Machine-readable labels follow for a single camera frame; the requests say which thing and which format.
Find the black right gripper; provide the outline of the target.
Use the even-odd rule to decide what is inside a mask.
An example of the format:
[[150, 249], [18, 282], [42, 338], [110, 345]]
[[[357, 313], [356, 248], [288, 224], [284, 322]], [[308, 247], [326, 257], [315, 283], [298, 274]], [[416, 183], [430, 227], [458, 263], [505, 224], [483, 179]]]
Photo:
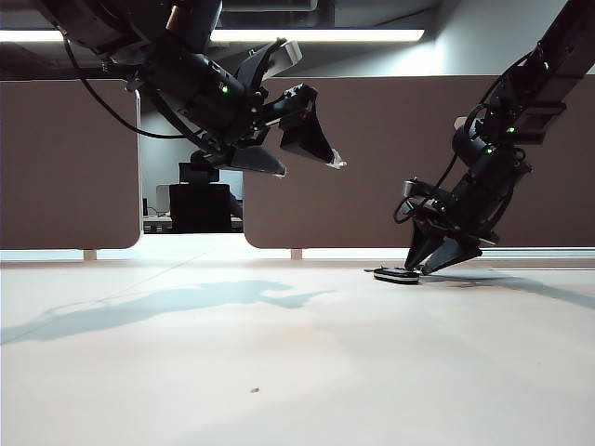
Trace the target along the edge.
[[529, 172], [524, 160], [478, 160], [452, 190], [405, 181], [403, 219], [413, 223], [413, 239], [404, 268], [414, 270], [431, 255], [421, 269], [431, 274], [480, 256], [479, 243], [497, 243], [494, 226]]

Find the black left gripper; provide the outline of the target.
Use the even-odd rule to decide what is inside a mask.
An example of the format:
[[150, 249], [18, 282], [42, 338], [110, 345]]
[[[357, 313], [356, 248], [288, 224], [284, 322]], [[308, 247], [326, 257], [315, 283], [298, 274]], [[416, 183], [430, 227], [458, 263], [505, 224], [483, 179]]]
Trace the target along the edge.
[[316, 113], [318, 91], [295, 85], [268, 102], [268, 91], [216, 83], [204, 94], [204, 150], [235, 151], [229, 168], [284, 177], [286, 166], [263, 144], [272, 127], [282, 131], [281, 149], [332, 168], [347, 162], [326, 139]]

